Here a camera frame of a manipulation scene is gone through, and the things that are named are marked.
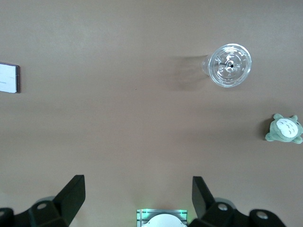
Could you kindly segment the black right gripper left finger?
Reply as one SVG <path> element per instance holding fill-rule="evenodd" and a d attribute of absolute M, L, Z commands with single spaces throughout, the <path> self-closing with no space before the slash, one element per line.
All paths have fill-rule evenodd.
<path fill-rule="evenodd" d="M 0 208 L 0 227 L 69 227 L 85 201 L 85 177 L 75 175 L 51 200 L 41 200 L 15 214 Z"/>

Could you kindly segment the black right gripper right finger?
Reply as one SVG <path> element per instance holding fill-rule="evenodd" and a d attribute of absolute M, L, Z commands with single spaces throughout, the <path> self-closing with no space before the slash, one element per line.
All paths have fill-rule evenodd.
<path fill-rule="evenodd" d="M 200 176 L 192 178 L 192 203 L 197 218 L 189 227 L 286 227 L 269 210 L 254 209 L 246 216 L 229 203 L 216 201 Z"/>

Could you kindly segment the purple square block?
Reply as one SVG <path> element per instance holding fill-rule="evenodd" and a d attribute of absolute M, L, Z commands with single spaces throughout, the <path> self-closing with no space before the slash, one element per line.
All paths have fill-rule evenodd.
<path fill-rule="evenodd" d="M 19 93 L 19 66 L 0 62 L 0 92 Z"/>

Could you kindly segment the grey green plush toy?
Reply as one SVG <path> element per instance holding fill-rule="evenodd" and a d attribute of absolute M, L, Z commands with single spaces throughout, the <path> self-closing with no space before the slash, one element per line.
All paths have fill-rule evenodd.
<path fill-rule="evenodd" d="M 274 114 L 270 123 L 269 132 L 265 135 L 266 141 L 303 143 L 303 126 L 298 121 L 298 116 L 284 117 L 281 114 Z"/>

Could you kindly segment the clear plastic cup with lid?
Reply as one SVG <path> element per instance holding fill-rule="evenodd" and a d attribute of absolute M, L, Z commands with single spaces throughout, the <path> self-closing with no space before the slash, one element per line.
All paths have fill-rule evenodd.
<path fill-rule="evenodd" d="M 220 87 L 240 85 L 249 75 L 252 59 L 240 44 L 226 44 L 203 58 L 201 67 L 213 83 Z"/>

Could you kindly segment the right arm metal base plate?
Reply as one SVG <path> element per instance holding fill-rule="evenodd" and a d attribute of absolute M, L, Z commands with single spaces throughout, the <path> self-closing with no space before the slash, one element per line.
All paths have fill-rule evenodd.
<path fill-rule="evenodd" d="M 187 227 L 187 210 L 139 209 L 137 227 Z"/>

